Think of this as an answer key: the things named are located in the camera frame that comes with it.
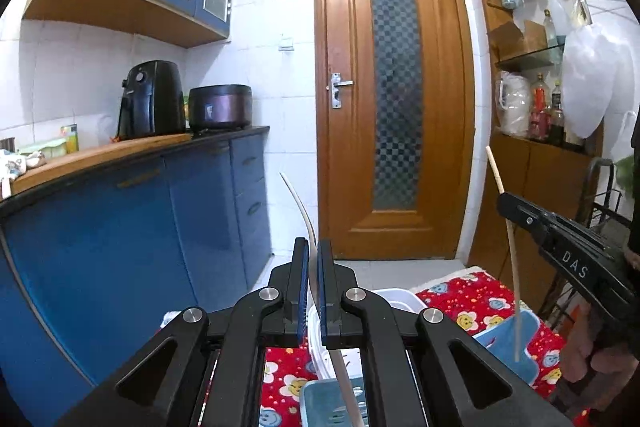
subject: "tile floor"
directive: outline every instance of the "tile floor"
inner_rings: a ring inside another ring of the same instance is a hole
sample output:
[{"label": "tile floor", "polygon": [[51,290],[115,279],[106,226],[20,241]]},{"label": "tile floor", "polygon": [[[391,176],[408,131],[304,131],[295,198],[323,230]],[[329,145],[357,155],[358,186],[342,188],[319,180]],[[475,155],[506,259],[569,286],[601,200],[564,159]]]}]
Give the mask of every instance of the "tile floor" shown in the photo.
[{"label": "tile floor", "polygon": [[[254,286],[261,288],[269,282],[269,275],[275,266],[289,263],[286,255],[272,255]],[[356,272],[358,285],[370,290],[381,288],[411,289],[432,279],[439,279],[449,273],[462,270],[465,266],[457,260],[422,259],[420,261],[338,261]]]}]

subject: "black air fryer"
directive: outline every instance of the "black air fryer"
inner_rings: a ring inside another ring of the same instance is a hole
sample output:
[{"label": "black air fryer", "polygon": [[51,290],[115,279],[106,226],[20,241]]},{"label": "black air fryer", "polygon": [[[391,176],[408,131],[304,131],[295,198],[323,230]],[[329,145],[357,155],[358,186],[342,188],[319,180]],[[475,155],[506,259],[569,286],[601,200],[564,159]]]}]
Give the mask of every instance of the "black air fryer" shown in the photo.
[{"label": "black air fryer", "polygon": [[178,66],[151,60],[134,66],[122,81],[118,138],[185,132],[184,99]]}]

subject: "silver bolt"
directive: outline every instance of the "silver bolt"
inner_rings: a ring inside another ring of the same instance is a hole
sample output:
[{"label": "silver bolt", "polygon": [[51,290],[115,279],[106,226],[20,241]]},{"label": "silver bolt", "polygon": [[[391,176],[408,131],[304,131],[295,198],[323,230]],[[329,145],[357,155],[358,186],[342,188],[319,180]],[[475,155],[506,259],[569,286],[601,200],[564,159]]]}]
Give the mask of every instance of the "silver bolt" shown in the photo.
[{"label": "silver bolt", "polygon": [[350,301],[362,301],[367,296],[367,292],[362,288],[349,288],[347,290],[347,298]]},{"label": "silver bolt", "polygon": [[437,308],[427,308],[422,312],[424,320],[431,324],[438,324],[444,319],[444,314]]},{"label": "silver bolt", "polygon": [[280,295],[280,292],[276,290],[276,288],[272,288],[271,286],[267,286],[267,288],[262,288],[260,293],[258,293],[260,299],[263,301],[274,301]]},{"label": "silver bolt", "polygon": [[182,314],[182,318],[186,322],[197,322],[202,318],[202,310],[200,308],[189,308]]}]

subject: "wooden stick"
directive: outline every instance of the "wooden stick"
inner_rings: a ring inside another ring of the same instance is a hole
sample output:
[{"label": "wooden stick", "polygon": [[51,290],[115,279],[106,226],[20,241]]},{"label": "wooden stick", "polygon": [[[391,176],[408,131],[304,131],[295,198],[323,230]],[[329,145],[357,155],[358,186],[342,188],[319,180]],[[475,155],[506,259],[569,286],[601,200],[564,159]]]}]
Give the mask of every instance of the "wooden stick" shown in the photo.
[{"label": "wooden stick", "polygon": [[[504,185],[502,185],[502,178],[500,178],[500,172],[498,172],[498,166],[495,164],[494,153],[491,151],[491,147],[488,145],[485,147],[486,156],[489,159],[489,165],[494,172],[495,184],[498,185],[498,192],[502,194],[504,192]],[[516,331],[515,331],[515,353],[513,357],[516,362],[520,361],[520,344],[522,343],[521,334],[522,328],[520,318],[520,277],[518,276],[518,259],[516,257],[516,240],[513,235],[513,223],[509,219],[505,219],[507,223],[507,238],[509,240],[509,254],[511,256],[511,273],[513,275],[513,294],[515,300],[515,318],[516,318]]]}]

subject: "blue container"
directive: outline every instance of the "blue container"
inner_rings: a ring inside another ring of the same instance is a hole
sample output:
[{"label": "blue container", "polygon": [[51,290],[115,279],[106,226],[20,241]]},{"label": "blue container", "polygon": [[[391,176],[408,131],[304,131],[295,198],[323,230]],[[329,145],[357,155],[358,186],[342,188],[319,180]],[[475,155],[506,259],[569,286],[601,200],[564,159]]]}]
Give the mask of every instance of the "blue container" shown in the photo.
[{"label": "blue container", "polygon": [[[351,378],[353,392],[360,407],[364,425],[369,425],[362,377]],[[302,388],[300,416],[303,427],[351,427],[340,386],[335,378],[310,381]]]}]

